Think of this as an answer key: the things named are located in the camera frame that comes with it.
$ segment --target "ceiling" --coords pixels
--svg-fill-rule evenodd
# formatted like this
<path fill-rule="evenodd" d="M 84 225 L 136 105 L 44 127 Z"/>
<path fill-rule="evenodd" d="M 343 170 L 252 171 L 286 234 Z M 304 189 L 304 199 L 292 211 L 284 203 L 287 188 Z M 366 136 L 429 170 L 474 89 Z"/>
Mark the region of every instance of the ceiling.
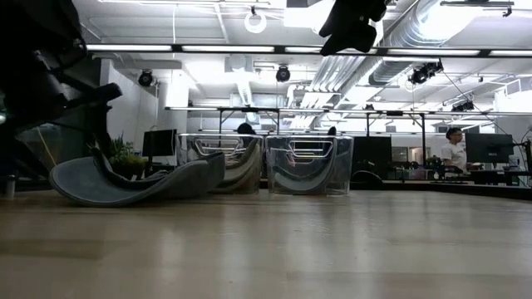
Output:
<path fill-rule="evenodd" d="M 192 44 L 243 44 L 243 45 L 322 45 L 325 39 L 310 28 L 285 27 L 283 11 L 285 1 L 272 1 L 273 8 L 264 10 L 267 26 L 259 34 L 244 26 L 249 12 L 246 7 L 195 7 L 190 5 L 140 5 L 138 3 L 109 3 L 98 0 L 74 0 L 84 28 L 98 42 L 110 43 L 192 43 Z M 414 0 L 398 0 L 388 11 L 382 26 L 386 31 Z M 513 15 L 502 17 L 504 10 L 483 10 L 461 32 L 447 41 L 444 47 L 518 47 L 532 48 L 532 10 L 515 9 Z M 224 60 L 228 55 L 207 54 L 120 54 L 115 65 L 132 76 L 140 72 L 138 61 L 180 61 L 183 69 L 195 82 L 190 98 L 202 100 L 229 98 L 238 93 L 231 78 L 224 76 Z M 254 67 L 260 70 L 250 82 L 253 93 L 287 95 L 288 87 L 298 81 L 311 81 L 322 63 L 320 56 L 249 55 Z M 445 72 L 461 91 L 477 89 L 478 103 L 491 103 L 493 90 L 514 76 L 532 74 L 530 59 L 443 59 Z M 286 64 L 292 72 L 291 82 L 277 83 L 274 79 L 278 65 Z M 162 80 L 169 78 L 171 70 L 155 70 Z M 377 105 L 386 103 L 429 102 L 435 105 L 461 94 L 450 79 L 440 74 L 422 88 L 407 91 L 401 83 L 390 84 L 376 94 Z M 374 101 L 373 96 L 363 101 Z"/>

